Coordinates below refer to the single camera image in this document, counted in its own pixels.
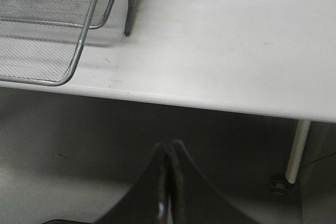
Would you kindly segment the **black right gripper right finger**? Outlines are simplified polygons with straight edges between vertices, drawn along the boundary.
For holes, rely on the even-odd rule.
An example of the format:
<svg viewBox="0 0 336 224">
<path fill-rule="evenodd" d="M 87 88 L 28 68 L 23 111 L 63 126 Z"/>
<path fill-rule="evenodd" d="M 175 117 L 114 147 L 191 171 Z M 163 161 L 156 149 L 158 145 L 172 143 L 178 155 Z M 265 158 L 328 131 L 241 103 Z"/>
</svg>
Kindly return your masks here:
<svg viewBox="0 0 336 224">
<path fill-rule="evenodd" d="M 184 144 L 169 149 L 169 194 L 173 223 L 256 223 L 228 202 L 203 176 Z"/>
</svg>

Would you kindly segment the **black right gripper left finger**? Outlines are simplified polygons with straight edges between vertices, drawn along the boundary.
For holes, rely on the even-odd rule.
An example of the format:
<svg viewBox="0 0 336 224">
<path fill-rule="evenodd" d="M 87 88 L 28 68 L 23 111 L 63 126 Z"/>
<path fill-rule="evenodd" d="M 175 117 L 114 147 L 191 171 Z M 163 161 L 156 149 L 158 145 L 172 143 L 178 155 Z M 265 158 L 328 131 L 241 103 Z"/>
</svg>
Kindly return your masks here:
<svg viewBox="0 0 336 224">
<path fill-rule="evenodd" d="M 168 153 L 159 143 L 140 178 L 95 223 L 167 223 L 167 174 Z"/>
</svg>

